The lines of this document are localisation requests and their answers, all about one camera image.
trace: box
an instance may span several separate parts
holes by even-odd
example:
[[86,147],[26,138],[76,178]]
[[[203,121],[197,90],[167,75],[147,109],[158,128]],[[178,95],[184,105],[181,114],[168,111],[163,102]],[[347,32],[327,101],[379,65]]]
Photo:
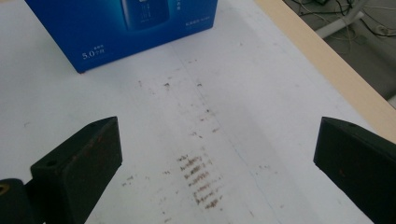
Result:
[[25,0],[79,73],[213,26],[218,0]]

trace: beige table edge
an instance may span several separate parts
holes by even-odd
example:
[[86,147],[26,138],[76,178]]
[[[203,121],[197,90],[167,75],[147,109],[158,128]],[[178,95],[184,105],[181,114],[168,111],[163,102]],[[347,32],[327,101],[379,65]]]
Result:
[[281,0],[255,1],[375,131],[380,136],[396,143],[396,110],[285,3]]

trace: gray floor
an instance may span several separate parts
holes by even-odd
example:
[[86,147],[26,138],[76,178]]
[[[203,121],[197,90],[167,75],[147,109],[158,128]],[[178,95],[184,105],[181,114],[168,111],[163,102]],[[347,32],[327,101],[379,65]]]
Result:
[[[343,9],[347,9],[347,0],[338,1]],[[284,2],[314,30],[342,16],[341,13],[312,14],[339,12],[340,6],[336,0],[329,0],[324,6],[315,0]],[[396,35],[395,0],[370,0],[364,13],[362,19],[374,32]],[[325,38],[325,41],[396,108],[396,37],[374,35],[362,21],[356,21],[348,28]]]

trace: table surface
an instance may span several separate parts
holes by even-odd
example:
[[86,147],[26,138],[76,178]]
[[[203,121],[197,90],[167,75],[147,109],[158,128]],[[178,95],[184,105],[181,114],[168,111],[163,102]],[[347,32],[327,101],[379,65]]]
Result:
[[327,116],[382,135],[394,111],[332,52],[315,62],[330,50],[280,2],[219,0],[213,29],[84,75],[22,0],[1,3],[0,179],[26,183],[117,116],[124,161],[87,223],[371,223],[312,162],[318,128]]

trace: white table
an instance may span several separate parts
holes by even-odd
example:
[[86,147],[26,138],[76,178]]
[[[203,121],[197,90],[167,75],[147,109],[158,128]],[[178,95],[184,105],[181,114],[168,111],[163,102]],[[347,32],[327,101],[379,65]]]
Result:
[[0,32],[0,179],[117,116],[124,162],[87,223],[371,223],[312,160],[322,116],[372,128],[253,1],[84,75],[22,0]]

